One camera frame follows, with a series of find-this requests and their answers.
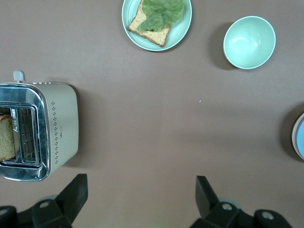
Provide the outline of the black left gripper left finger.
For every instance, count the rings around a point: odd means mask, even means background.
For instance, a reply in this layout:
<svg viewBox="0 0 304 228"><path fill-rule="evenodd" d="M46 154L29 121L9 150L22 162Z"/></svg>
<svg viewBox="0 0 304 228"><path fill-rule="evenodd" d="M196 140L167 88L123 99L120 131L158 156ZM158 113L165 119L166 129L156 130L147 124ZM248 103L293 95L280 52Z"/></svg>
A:
<svg viewBox="0 0 304 228"><path fill-rule="evenodd" d="M78 174L55 197L36 203L31 208L35 228L70 228L88 199L86 174Z"/></svg>

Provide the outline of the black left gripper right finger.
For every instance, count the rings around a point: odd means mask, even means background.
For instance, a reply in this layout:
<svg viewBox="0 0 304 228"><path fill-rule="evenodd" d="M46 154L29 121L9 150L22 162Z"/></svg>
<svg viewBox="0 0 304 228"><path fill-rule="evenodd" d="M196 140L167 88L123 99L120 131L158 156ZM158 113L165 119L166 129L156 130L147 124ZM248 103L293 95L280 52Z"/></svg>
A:
<svg viewBox="0 0 304 228"><path fill-rule="evenodd" d="M255 220L230 201L220 201L205 176L197 176L195 200L200 214L192 228L253 228Z"/></svg>

